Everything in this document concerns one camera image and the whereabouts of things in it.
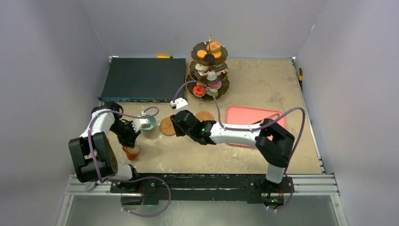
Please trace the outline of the teal teacup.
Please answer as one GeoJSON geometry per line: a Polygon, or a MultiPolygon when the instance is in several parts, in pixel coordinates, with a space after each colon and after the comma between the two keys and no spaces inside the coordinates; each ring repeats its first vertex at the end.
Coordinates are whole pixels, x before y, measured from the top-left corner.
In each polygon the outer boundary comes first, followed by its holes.
{"type": "Polygon", "coordinates": [[[155,117],[150,117],[147,118],[147,124],[142,126],[142,130],[152,130],[153,128],[155,128],[156,124],[157,124],[157,120],[155,117]]]}

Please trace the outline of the golden bread bun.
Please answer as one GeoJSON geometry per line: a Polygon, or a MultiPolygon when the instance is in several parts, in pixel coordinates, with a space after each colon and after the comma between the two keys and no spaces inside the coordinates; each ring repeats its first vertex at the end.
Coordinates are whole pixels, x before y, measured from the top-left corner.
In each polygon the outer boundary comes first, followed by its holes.
{"type": "Polygon", "coordinates": [[[221,48],[222,48],[222,45],[221,45],[221,43],[218,42],[218,41],[209,42],[209,43],[207,44],[207,47],[206,47],[206,49],[207,49],[207,51],[208,51],[209,53],[216,53],[216,52],[219,52],[219,51],[221,50],[221,48]]]}

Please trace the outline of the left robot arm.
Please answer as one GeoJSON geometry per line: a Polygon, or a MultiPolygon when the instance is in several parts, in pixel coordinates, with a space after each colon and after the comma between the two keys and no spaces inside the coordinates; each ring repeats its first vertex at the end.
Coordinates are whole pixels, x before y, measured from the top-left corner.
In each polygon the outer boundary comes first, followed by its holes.
{"type": "Polygon", "coordinates": [[[120,180],[128,192],[140,188],[140,179],[131,165],[119,164],[109,143],[108,133],[117,135],[124,148],[134,148],[135,141],[148,119],[134,117],[134,120],[122,119],[123,108],[113,102],[105,102],[91,112],[91,121],[86,130],[69,141],[69,150],[77,179],[82,182],[98,180],[120,180]]]}

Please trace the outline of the layered chocolate cake bar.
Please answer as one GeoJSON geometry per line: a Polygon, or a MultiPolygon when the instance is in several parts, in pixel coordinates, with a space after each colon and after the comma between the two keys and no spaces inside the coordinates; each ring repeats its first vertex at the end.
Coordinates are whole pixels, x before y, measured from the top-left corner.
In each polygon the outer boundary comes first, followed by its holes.
{"type": "Polygon", "coordinates": [[[194,71],[193,76],[197,81],[204,82],[207,80],[207,71],[201,72],[201,71],[194,71]]]}

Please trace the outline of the woven rattan coaster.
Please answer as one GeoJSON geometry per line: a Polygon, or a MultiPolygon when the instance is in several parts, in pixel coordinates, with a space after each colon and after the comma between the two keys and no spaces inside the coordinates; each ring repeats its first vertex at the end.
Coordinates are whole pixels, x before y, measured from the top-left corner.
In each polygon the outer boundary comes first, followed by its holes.
{"type": "Polygon", "coordinates": [[[174,136],[176,131],[170,117],[165,117],[159,124],[160,132],[165,136],[174,136]]]}
{"type": "Polygon", "coordinates": [[[212,115],[212,113],[208,112],[208,111],[200,111],[198,112],[195,117],[200,121],[214,121],[215,118],[212,115]]]}

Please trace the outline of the copper teacup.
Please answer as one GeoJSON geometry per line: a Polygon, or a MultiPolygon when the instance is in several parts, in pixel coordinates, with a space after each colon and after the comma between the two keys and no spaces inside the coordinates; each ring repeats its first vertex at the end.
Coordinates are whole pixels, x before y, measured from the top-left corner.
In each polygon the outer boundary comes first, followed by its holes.
{"type": "Polygon", "coordinates": [[[141,153],[141,148],[138,145],[135,145],[135,147],[133,148],[123,146],[122,150],[124,151],[127,159],[130,161],[134,161],[135,159],[137,159],[139,154],[141,153]]]}

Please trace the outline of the pink serving tray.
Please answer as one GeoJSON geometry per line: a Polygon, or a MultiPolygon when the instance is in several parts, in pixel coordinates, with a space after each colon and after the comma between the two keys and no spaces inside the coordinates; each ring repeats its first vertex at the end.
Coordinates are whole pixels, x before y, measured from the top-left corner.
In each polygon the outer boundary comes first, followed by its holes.
{"type": "Polygon", "coordinates": [[[265,118],[275,120],[282,114],[283,112],[277,110],[232,105],[227,108],[225,123],[233,125],[255,124],[258,121],[262,122],[265,118]]]}

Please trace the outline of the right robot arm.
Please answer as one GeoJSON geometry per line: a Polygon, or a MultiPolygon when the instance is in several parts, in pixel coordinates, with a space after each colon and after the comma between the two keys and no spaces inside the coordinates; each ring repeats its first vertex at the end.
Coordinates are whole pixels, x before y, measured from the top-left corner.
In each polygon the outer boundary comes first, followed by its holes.
{"type": "Polygon", "coordinates": [[[170,119],[176,136],[188,136],[201,145],[240,144],[256,147],[268,162],[265,188],[275,192],[282,187],[295,137],[278,123],[264,119],[258,124],[223,125],[216,121],[200,121],[188,110],[179,111],[170,119]]]}

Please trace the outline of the silver cupcake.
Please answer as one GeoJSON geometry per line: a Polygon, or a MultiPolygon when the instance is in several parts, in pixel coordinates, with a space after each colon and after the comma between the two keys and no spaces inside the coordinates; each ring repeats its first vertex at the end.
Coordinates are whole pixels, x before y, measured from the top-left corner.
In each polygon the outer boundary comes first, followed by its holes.
{"type": "Polygon", "coordinates": [[[214,70],[208,70],[207,71],[207,80],[208,81],[214,81],[217,79],[217,74],[214,70]]]}

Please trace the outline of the black chocolate cookie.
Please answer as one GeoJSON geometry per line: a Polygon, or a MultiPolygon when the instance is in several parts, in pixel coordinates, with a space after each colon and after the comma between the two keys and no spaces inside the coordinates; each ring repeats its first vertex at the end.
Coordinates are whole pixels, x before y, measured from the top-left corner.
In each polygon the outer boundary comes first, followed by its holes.
{"type": "Polygon", "coordinates": [[[204,55],[203,60],[205,62],[207,62],[208,64],[212,65],[214,63],[214,61],[215,61],[215,56],[213,54],[211,54],[211,53],[207,53],[207,54],[204,55]]]}

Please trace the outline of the yellow cracker biscuit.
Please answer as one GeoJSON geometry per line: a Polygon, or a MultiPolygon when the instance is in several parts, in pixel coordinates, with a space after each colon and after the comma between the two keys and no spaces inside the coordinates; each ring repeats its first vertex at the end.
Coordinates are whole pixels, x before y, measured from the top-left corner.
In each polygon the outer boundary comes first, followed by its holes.
{"type": "Polygon", "coordinates": [[[200,59],[204,59],[204,57],[207,55],[207,51],[205,50],[198,50],[196,53],[197,57],[200,59]]]}
{"type": "Polygon", "coordinates": [[[218,51],[218,52],[212,53],[212,55],[213,55],[213,57],[214,57],[215,59],[219,59],[219,58],[221,58],[221,56],[222,56],[222,52],[221,52],[221,51],[218,51]]]}

